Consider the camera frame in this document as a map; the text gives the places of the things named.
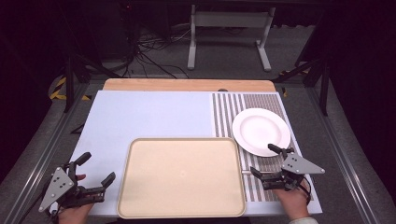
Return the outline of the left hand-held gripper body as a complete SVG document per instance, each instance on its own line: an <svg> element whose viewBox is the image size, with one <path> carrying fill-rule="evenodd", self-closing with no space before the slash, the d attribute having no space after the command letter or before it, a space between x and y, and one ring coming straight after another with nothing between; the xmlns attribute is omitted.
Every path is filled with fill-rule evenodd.
<svg viewBox="0 0 396 224"><path fill-rule="evenodd" d="M86 189L78 184L76 168L80 163L71 162L57 167L38 207L39 212L49 209L54 203L62 208L74 208L105 200L103 187Z"/></svg>

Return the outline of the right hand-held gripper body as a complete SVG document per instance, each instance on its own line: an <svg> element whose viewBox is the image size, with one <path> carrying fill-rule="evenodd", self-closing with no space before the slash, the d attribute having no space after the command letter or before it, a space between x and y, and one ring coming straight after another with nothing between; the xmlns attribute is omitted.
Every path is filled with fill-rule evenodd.
<svg viewBox="0 0 396 224"><path fill-rule="evenodd" d="M319 167L298 154L291 153L283 161L279 172L262 177L262 186L264 189L283 189L289 191L299 188L305 175L324 173L324 168Z"/></svg>

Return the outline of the white plate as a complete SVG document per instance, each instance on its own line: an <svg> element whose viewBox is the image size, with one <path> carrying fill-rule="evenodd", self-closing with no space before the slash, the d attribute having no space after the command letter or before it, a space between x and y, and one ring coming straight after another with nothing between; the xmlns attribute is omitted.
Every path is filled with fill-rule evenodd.
<svg viewBox="0 0 396 224"><path fill-rule="evenodd" d="M274 157L268 145L285 148L290 145L290 128L276 113L263 108L240 112L232 124L233 137L247 152L259 157Z"/></svg>

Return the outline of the person's left hand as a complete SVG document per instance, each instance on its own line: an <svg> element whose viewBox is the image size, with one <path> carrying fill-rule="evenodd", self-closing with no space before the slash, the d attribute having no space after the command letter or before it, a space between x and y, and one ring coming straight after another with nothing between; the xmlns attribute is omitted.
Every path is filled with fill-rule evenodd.
<svg viewBox="0 0 396 224"><path fill-rule="evenodd" d="M93 203L80 207L62 208L58 214L59 224L86 224L88 214L93 208Z"/></svg>

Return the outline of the person's right hand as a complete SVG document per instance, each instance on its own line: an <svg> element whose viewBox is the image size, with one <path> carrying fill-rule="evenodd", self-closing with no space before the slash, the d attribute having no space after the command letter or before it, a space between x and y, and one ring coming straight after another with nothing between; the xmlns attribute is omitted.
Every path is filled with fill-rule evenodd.
<svg viewBox="0 0 396 224"><path fill-rule="evenodd" d="M301 189L285 191L274 189L273 193L279 199L284 212L290 221L310 217L307 209L307 195Z"/></svg>

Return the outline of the grey striped mat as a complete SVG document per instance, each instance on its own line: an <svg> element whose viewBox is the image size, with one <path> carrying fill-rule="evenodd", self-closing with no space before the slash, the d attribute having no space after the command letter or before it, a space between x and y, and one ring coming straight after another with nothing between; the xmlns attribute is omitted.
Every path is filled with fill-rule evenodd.
<svg viewBox="0 0 396 224"><path fill-rule="evenodd" d="M245 109L263 108L279 115L289 126L291 140L290 145L285 148L293 147L296 152L300 151L278 93L218 92L212 95L212 103L214 135L216 137L234 139L232 130L233 119ZM277 173L280 171L282 164L281 156L276 154L274 157L259 157L242 149L237 142L236 144L247 200L250 203L275 202L277 200L275 194L270 190L263 189L259 179L254 177L249 169L254 167L267 175Z"/></svg>

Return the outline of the yellow black floor tape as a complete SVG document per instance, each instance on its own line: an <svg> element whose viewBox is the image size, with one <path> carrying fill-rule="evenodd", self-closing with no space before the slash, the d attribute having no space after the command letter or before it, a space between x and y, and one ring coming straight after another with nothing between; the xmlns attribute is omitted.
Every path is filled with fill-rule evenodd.
<svg viewBox="0 0 396 224"><path fill-rule="evenodd" d="M61 89L63 85L66 83L66 77L61 77L57 84L55 85L55 88L53 89L52 93L49 95L49 98L51 100L66 100L67 96L65 94L61 94Z"/></svg>

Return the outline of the beige plastic tray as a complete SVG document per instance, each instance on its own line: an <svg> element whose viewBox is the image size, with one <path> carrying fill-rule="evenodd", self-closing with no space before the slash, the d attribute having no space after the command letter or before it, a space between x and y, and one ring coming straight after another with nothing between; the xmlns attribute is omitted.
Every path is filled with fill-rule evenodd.
<svg viewBox="0 0 396 224"><path fill-rule="evenodd" d="M230 138L134 140L117 210L125 219L242 216L246 197L236 143Z"/></svg>

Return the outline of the black tripod stand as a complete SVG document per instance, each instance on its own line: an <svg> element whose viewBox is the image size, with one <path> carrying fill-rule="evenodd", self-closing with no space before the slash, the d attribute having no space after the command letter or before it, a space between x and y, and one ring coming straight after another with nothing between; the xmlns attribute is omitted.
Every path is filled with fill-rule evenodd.
<svg viewBox="0 0 396 224"><path fill-rule="evenodd" d="M91 76L86 68L87 65L107 77L120 78L119 75L103 67L99 63L95 63L92 60L76 53L70 54L65 64L66 105L64 113L71 110L74 102L78 98L77 90L75 89L75 78L77 78L80 83L88 83L91 80Z"/></svg>
<svg viewBox="0 0 396 224"><path fill-rule="evenodd" d="M303 80L305 87L314 88L318 81L320 81L318 105L322 114L324 116L328 116L327 98L330 84L330 74L329 67L325 59L316 59L311 62L298 65L296 68L290 71L283 71L279 77L272 79L272 82L283 83L284 81L297 76L305 70L308 71Z"/></svg>

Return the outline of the wooden board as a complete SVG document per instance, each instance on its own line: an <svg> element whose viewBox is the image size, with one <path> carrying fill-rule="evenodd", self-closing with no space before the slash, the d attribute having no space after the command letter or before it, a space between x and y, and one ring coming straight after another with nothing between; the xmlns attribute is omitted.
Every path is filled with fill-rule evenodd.
<svg viewBox="0 0 396 224"><path fill-rule="evenodd" d="M276 88L269 80L110 78L105 91L269 91Z"/></svg>

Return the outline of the white metal stand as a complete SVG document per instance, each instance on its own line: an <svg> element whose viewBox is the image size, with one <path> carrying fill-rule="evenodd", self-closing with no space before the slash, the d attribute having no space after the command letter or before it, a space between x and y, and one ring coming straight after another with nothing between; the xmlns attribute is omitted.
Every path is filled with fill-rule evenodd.
<svg viewBox="0 0 396 224"><path fill-rule="evenodd" d="M265 44L275 17L275 12L276 9L274 7L270 7L264 12L199 11L196 5L192 5L190 19L191 41L187 68L189 70L195 68L197 27L261 28L262 38L257 40L255 45L261 58L263 70L270 72L272 66L265 50Z"/></svg>

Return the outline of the aluminium rail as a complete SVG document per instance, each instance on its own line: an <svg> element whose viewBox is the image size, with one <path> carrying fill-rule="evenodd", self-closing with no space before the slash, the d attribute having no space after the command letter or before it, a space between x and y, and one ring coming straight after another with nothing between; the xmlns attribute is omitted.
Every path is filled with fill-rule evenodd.
<svg viewBox="0 0 396 224"><path fill-rule="evenodd" d="M65 111L64 100L54 100L32 140L5 180L0 183L0 224L48 224L38 211L38 196L55 167L69 161L78 136L72 131L83 124L91 100L79 100Z"/></svg>
<svg viewBox="0 0 396 224"><path fill-rule="evenodd" d="M352 198L357 205L361 218L364 224L379 224L379 219L377 218L373 207L370 205L367 195L362 187L361 181L350 161L344 149L341 147L337 136L335 134L335 130L331 124L331 121L327 116L323 114L321 108L319 106L319 97L316 91L313 88L306 89L307 95L315 111L318 115L321 125L325 129L325 133L327 134L332 154L334 155L338 167L343 175L343 178L346 181L346 185Z"/></svg>

